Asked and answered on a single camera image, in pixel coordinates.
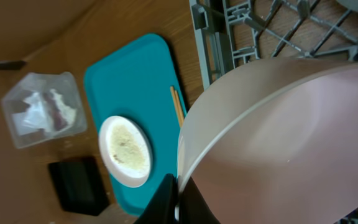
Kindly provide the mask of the large white plate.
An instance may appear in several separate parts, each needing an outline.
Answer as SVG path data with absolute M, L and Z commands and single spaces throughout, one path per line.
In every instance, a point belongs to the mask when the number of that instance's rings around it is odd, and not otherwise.
M 99 150 L 109 173 L 122 185 L 144 185 L 152 170 L 152 152 L 147 136 L 130 119 L 110 116 L 99 130 Z

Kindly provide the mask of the wooden chopstick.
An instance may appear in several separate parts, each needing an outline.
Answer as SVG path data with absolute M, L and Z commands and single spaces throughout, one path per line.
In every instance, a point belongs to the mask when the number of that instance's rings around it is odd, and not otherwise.
M 178 92 L 176 90 L 174 90 L 174 94 L 175 94 L 175 99 L 177 101 L 177 106 L 178 106 L 178 113 L 179 113 L 179 117 L 180 117 L 180 126 L 182 126 L 185 117 L 184 117 L 183 110 L 181 107 L 181 101 L 179 99 Z
M 178 124 L 179 124 L 179 127 L 181 127 L 181 126 L 180 126 L 180 117 L 179 117 L 179 113 L 178 113 L 178 106 L 177 106 L 177 101 L 176 101 L 176 99 L 175 99 L 174 90 L 175 90 L 174 87 L 173 87 L 173 86 L 170 86 L 170 93 L 171 93 L 172 100 L 173 100 L 173 104 L 174 104 L 174 107 L 175 107 L 175 112 L 176 112 Z

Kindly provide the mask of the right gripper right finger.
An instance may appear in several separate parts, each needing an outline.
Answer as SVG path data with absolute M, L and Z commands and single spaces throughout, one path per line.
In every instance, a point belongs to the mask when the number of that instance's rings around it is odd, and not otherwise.
M 179 196 L 179 224 L 220 224 L 192 178 Z

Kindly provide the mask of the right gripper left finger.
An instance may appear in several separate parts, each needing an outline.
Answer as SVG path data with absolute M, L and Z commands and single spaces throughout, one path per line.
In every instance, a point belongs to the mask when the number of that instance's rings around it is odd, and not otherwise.
M 174 224 L 178 202 L 177 178 L 167 174 L 134 224 Z

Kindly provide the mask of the red sauce packet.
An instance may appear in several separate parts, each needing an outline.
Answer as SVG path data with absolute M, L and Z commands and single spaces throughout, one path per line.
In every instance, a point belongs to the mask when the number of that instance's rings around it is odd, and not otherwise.
M 44 93 L 44 100 L 48 106 L 48 114 L 50 115 L 53 123 L 54 131 L 61 131 L 67 127 L 67 122 L 63 118 L 60 110 L 57 107 L 57 102 L 52 98 L 51 93 Z

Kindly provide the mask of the white napkin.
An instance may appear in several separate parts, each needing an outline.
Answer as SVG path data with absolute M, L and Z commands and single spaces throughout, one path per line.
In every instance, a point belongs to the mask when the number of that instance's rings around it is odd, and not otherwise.
M 59 118 L 63 122 L 58 130 L 68 129 L 69 127 L 73 126 L 75 122 L 77 110 L 68 106 L 64 102 L 63 95 L 60 94 L 56 89 L 52 88 L 50 93 L 52 94 L 52 100 L 55 102 Z
M 23 100 L 29 107 L 25 112 L 15 113 L 12 115 L 14 126 L 18 135 L 34 133 L 43 129 L 46 133 L 52 131 L 50 118 L 44 106 L 40 93 L 33 92 L 30 96 Z

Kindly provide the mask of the small pink plate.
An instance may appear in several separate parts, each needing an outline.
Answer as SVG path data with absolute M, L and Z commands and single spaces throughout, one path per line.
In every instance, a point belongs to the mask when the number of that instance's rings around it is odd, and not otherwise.
M 334 223 L 358 207 L 358 62 L 242 65 L 189 109 L 178 193 L 221 223 Z

